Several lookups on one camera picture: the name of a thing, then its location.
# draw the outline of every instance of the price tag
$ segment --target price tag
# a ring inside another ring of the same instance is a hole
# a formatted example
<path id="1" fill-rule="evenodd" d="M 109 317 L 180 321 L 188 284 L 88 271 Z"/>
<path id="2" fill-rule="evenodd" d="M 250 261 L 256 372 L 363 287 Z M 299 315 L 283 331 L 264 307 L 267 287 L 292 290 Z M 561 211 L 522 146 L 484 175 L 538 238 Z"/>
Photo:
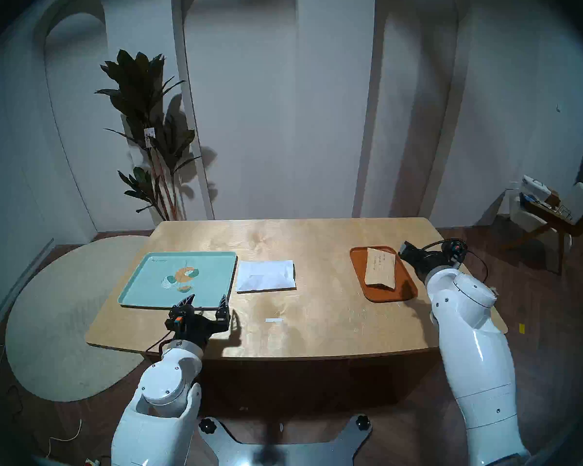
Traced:
<path id="1" fill-rule="evenodd" d="M 155 138 L 155 128 L 145 128 L 145 146 L 148 149 L 153 147 L 151 137 Z"/>

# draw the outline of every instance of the metal base plate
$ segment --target metal base plate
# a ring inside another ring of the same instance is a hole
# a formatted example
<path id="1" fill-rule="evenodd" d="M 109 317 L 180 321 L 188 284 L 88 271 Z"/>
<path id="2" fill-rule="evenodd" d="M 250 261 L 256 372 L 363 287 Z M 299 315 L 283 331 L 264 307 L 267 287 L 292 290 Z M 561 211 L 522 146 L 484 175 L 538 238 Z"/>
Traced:
<path id="1" fill-rule="evenodd" d="M 353 416 L 335 439 L 308 444 L 243 444 L 233 439 L 213 417 L 199 424 L 203 441 L 224 466 L 352 466 L 354 454 L 371 433 L 367 416 Z"/>

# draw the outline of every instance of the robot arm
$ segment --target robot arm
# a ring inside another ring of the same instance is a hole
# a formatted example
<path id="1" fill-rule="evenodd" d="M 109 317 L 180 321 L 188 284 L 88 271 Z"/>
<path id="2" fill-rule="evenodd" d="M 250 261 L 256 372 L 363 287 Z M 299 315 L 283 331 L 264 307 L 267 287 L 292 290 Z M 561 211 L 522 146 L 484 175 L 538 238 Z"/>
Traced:
<path id="1" fill-rule="evenodd" d="M 196 315 L 194 294 L 171 309 L 165 322 L 175 332 L 162 360 L 143 373 L 112 439 L 116 466 L 183 466 L 188 457 L 201 386 L 193 385 L 201 371 L 203 349 L 214 333 L 228 330 L 229 305 L 223 296 L 216 320 Z"/>
<path id="2" fill-rule="evenodd" d="M 514 361 L 505 336 L 490 319 L 497 297 L 455 268 L 466 254 L 466 244 L 456 242 L 450 239 L 441 252 L 405 242 L 400 256 L 425 279 L 445 372 L 466 423 L 469 463 L 527 458 L 518 433 Z"/>

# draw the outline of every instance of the white rug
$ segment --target white rug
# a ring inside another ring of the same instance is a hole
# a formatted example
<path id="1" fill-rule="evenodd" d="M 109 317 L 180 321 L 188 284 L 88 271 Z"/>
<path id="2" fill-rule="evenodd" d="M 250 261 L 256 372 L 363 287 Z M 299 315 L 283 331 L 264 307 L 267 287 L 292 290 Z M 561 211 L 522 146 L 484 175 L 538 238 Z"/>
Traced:
<path id="1" fill-rule="evenodd" d="M 92 347 L 85 334 L 146 240 L 125 235 L 83 245 L 22 290 L 5 344 L 13 374 L 28 391 L 50 401 L 77 401 L 112 386 L 142 361 L 140 354 Z"/>

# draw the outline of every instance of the orange tray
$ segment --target orange tray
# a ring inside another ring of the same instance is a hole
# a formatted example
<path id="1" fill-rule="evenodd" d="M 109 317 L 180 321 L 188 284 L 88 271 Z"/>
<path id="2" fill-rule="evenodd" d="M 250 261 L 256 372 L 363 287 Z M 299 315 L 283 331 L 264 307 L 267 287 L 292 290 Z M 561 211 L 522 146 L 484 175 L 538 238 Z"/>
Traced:
<path id="1" fill-rule="evenodd" d="M 365 284 L 367 247 L 354 247 L 350 249 L 350 259 L 352 260 L 354 271 L 359 279 L 360 288 L 363 289 L 365 297 L 371 300 L 371 302 L 407 301 L 417 297 L 417 286 L 411 279 L 408 270 L 406 270 L 397 252 L 386 245 L 372 245 L 370 249 L 384 250 L 385 252 L 395 254 L 395 290 L 389 289 L 384 285 Z"/>

